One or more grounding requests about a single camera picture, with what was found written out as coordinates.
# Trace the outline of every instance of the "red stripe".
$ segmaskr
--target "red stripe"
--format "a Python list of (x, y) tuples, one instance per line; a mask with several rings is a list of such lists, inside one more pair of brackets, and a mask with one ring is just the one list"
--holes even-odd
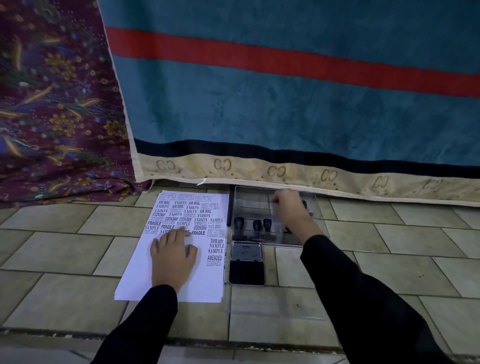
[(116, 56), (168, 60), (428, 94), (480, 97), (480, 74), (346, 60), (293, 50), (107, 27)]

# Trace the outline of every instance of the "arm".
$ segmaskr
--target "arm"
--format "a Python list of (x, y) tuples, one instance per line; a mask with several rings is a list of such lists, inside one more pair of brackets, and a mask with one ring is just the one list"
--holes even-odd
[(373, 355), (403, 363), (452, 363), (423, 317), (361, 273), (326, 236), (310, 237), (300, 258), (351, 364), (369, 362)]
[(92, 364), (156, 364), (176, 314), (175, 290), (169, 285), (151, 288), (107, 336)]

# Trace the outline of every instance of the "hand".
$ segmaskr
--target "hand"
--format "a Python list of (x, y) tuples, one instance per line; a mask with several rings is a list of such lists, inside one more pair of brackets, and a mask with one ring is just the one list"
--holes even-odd
[(323, 234), (319, 226), (312, 221), (298, 191), (278, 190), (275, 192), (273, 202), (276, 202), (277, 216), (297, 236), (302, 245), (312, 236)]
[(152, 287), (168, 284), (178, 294), (192, 273), (198, 249), (188, 245), (185, 236), (191, 233), (184, 227), (172, 229), (162, 235), (160, 241), (153, 239), (150, 246), (152, 257)]

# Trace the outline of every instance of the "floral fabric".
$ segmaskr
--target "floral fabric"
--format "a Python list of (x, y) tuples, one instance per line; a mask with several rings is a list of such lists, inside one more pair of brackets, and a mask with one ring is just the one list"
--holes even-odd
[(121, 201), (134, 182), (92, 0), (0, 0), (0, 201)]

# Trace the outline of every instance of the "black stripe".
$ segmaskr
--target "black stripe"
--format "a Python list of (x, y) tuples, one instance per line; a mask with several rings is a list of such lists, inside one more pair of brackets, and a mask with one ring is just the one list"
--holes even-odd
[(137, 152), (153, 157), (174, 158), (189, 154), (210, 154), (239, 158), (257, 158), (270, 163), (295, 163), (304, 166), (326, 166), (353, 173), (405, 173), (417, 176), (460, 177), (480, 179), (480, 167), (448, 164), (405, 162), (401, 160), (364, 161), (348, 159), (329, 153), (272, 150), (250, 144), (182, 140), (156, 144), (135, 139)]

